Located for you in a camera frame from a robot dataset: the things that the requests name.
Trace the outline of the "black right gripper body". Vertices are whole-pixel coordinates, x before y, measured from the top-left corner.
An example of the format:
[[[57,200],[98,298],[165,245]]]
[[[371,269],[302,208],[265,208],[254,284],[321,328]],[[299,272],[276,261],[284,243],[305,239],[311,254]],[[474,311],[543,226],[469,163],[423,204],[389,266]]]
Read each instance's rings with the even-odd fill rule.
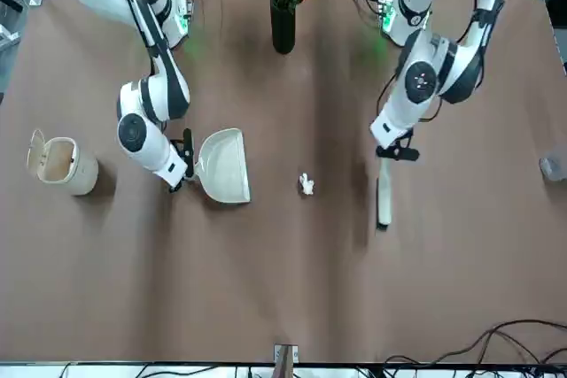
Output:
[[[194,156],[194,139],[189,128],[185,128],[183,130],[182,138],[171,139],[170,142],[172,143],[180,157]]]

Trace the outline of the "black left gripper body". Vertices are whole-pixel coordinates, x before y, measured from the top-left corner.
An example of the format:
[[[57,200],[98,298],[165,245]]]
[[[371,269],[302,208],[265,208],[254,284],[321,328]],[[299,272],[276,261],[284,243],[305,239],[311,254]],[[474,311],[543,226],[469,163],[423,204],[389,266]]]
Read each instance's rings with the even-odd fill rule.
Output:
[[[404,135],[396,140],[396,159],[398,160],[418,160],[420,157],[419,150],[412,148],[411,143],[414,136],[414,130],[409,129]]]

